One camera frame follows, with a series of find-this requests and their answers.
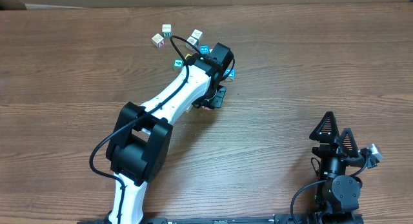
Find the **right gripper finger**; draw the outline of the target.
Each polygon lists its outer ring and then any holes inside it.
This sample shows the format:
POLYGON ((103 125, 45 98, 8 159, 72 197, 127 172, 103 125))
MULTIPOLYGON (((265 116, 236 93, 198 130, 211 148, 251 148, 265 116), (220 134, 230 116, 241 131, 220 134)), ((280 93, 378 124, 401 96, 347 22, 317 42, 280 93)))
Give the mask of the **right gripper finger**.
POLYGON ((337 143, 339 131, 332 111, 325 113, 317 127, 311 132, 309 138, 319 143, 337 143))
POLYGON ((350 128, 345 128, 339 137, 339 156, 358 158, 359 152, 350 128))

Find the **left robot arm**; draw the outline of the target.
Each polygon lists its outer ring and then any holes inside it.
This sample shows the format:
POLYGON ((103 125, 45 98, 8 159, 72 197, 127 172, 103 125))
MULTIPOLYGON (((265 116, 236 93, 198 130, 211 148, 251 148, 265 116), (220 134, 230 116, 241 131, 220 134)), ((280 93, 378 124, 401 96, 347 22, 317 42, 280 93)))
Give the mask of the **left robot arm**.
POLYGON ((220 82, 233 64, 231 51, 194 54, 160 94, 121 109, 106 150, 117 190, 105 223, 142 222, 146 188, 165 162, 174 123, 192 105, 219 108, 226 91, 220 82))

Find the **white cream block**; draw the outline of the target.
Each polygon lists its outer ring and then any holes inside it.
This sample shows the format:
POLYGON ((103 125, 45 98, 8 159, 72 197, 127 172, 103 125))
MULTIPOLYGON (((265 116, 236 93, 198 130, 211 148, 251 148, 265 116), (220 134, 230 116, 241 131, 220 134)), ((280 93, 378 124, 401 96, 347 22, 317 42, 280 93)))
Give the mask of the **white cream block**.
POLYGON ((189 113, 189 112, 191 111, 192 107, 193 107, 193 106, 190 105, 190 106, 185 110, 185 112, 186 112, 186 113, 189 113))

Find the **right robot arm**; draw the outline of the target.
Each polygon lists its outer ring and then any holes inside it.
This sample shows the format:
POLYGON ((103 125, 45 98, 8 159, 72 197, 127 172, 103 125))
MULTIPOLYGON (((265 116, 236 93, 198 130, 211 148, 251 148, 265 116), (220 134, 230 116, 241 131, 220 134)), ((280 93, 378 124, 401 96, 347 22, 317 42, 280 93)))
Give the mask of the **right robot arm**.
POLYGON ((314 222, 357 223, 354 211, 359 208, 361 188, 354 176, 346 174, 346 168, 362 168, 365 158, 358 151, 351 129, 340 132, 334 113, 328 111, 309 138, 320 143, 312 149, 320 159, 315 197, 319 210, 312 215, 314 222))

